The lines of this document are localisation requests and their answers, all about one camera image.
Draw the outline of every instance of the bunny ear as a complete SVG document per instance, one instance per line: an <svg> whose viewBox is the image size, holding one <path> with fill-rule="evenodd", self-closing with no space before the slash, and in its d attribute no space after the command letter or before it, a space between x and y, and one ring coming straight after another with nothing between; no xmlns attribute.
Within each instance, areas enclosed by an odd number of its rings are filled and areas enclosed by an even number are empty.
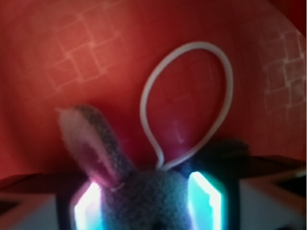
<svg viewBox="0 0 307 230"><path fill-rule="evenodd" d="M62 138L79 166L102 186L116 187L134 167L100 112L87 105L59 110Z"/></svg>

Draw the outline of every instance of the plush toy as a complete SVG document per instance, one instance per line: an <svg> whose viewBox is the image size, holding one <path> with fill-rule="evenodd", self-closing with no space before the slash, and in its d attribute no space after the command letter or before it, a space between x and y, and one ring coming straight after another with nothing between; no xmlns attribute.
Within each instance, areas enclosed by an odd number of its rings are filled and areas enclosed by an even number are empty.
<svg viewBox="0 0 307 230"><path fill-rule="evenodd" d="M148 124L147 99L154 81L163 69L178 56L194 49L213 52L221 60L226 76L224 104L216 121L200 142L186 154L164 164L163 151ZM111 128L97 109L79 105L60 110L60 127L67 149L79 166L102 188L101 207L105 229L192 229L188 211L188 180L186 176L171 169L190 159L213 136L226 117L232 93L231 65L226 55L216 46L205 42L192 42L180 46L166 56L153 70L141 97L142 127L158 157L157 168L143 172L138 171L121 152ZM227 146L231 146L232 152L236 152L236 146L242 149L242 145L236 143L226 144L226 147L222 148L221 146L223 144L209 148L208 155L221 157Z"/></svg>
<svg viewBox="0 0 307 230"><path fill-rule="evenodd" d="M60 127L72 157L103 188L106 229L191 229L186 178L175 171L136 170L93 107L61 110Z"/></svg>

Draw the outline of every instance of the white surface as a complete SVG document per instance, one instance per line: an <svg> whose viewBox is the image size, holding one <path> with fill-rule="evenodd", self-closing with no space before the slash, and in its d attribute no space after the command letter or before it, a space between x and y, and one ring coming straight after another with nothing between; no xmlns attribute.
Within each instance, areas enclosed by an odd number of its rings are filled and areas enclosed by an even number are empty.
<svg viewBox="0 0 307 230"><path fill-rule="evenodd" d="M301 174L306 174L306 168L241 180L241 229L306 229L306 199L276 185Z"/></svg>
<svg viewBox="0 0 307 230"><path fill-rule="evenodd" d="M146 106L147 106L147 100L149 93L151 91L151 88L154 85L155 80L159 77L160 73L177 57L183 55L186 52L195 50L195 49L203 49L210 51L214 53L221 61L224 71L225 71L225 76L226 76L226 93L225 93L225 98L224 98L224 104L222 106L222 109L220 111L220 114L218 115L216 121L214 124L211 126L210 130L208 133L193 147L191 148L187 153L184 155L180 156L179 158L176 158L168 163L166 163L164 166L164 154L163 151L155 139L149 124L147 120L147 111L146 111ZM150 141L151 145L153 146L157 157L158 161L156 164L157 168L161 168L164 170L168 170L183 161L187 160L188 158L192 157L204 144L208 142L208 140L213 136L213 134L216 132L216 130L219 128L219 126L222 124L224 121L228 110L230 108L230 104L232 101L232 95L233 95L233 73L232 73L232 68L231 64L225 55L225 53L218 47L216 47L213 44L207 43L207 42L191 42L184 44L177 49L175 49L173 52L171 52L169 55L167 55L153 70L151 75L149 76L149 79L147 80L145 87L142 92L141 96L141 103L140 103L140 118L141 118L141 123L142 127L144 129L144 132Z"/></svg>
<svg viewBox="0 0 307 230"><path fill-rule="evenodd" d="M53 194L0 193L0 200L19 202L19 205L0 215L1 230L59 229Z"/></svg>

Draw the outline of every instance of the blue light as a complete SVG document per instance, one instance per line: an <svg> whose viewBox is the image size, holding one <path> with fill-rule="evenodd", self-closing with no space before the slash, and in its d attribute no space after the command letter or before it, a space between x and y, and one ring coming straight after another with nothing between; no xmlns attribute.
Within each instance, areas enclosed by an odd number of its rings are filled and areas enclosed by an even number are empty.
<svg viewBox="0 0 307 230"><path fill-rule="evenodd" d="M193 172L188 182L189 211L193 229L221 230L223 227L223 194L199 172Z"/></svg>
<svg viewBox="0 0 307 230"><path fill-rule="evenodd" d="M104 229L100 187L91 183L74 207L77 230ZM226 193L208 174L193 172L188 181L188 208L193 230L221 230L225 226Z"/></svg>
<svg viewBox="0 0 307 230"><path fill-rule="evenodd" d="M91 183L74 207L74 219L77 230L101 230L101 190Z"/></svg>

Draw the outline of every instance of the checkered pattern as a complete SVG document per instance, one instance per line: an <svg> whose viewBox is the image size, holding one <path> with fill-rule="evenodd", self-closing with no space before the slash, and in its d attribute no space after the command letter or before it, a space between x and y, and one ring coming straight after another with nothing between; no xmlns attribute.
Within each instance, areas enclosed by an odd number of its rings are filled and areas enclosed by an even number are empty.
<svg viewBox="0 0 307 230"><path fill-rule="evenodd" d="M0 176L71 167L56 107L90 103L139 165L155 155L139 121L142 87L177 46L211 42L234 71L232 107L216 136L253 155L304 159L306 39L264 0L2 0ZM156 81L149 122L172 159L193 146L222 103L224 72L192 51Z"/></svg>

